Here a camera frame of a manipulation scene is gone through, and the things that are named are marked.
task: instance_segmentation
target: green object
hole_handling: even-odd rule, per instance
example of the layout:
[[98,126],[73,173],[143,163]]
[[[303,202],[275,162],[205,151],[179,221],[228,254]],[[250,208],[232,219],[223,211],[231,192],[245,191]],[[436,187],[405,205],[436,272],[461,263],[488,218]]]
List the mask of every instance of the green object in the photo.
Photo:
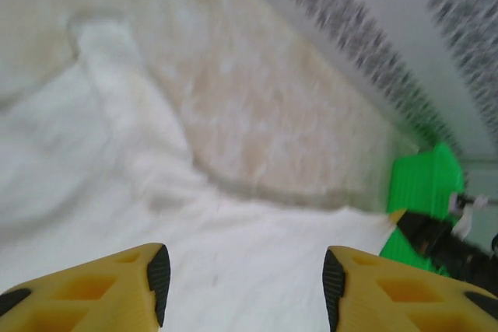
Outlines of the green object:
[[[464,176],[450,148],[443,143],[430,152],[401,157],[395,161],[391,175],[388,213],[408,209],[434,218],[448,218],[448,203],[454,192],[463,192]],[[381,256],[413,267],[438,272],[422,259],[396,229]]]

